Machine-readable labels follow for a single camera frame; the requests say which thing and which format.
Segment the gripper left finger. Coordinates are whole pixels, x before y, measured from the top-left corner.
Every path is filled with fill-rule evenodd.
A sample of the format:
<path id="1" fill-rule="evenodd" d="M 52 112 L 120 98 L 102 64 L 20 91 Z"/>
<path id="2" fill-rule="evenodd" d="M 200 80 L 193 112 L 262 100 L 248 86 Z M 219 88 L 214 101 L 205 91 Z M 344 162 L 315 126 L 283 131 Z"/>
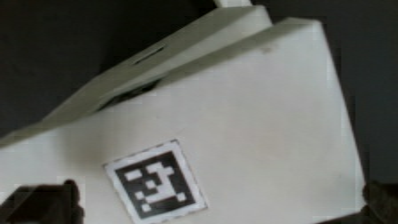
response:
<path id="1" fill-rule="evenodd" d="M 81 190 L 63 184 L 24 185 L 0 203 L 0 224 L 84 224 Z"/>

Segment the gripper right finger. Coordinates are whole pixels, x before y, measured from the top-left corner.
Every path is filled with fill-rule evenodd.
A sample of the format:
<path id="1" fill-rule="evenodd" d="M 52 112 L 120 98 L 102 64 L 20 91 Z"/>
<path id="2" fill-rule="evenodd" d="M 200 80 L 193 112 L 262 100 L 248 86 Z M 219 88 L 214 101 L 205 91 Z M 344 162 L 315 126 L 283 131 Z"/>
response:
<path id="1" fill-rule="evenodd" d="M 398 224 L 398 183 L 372 181 L 363 188 L 362 224 Z"/>

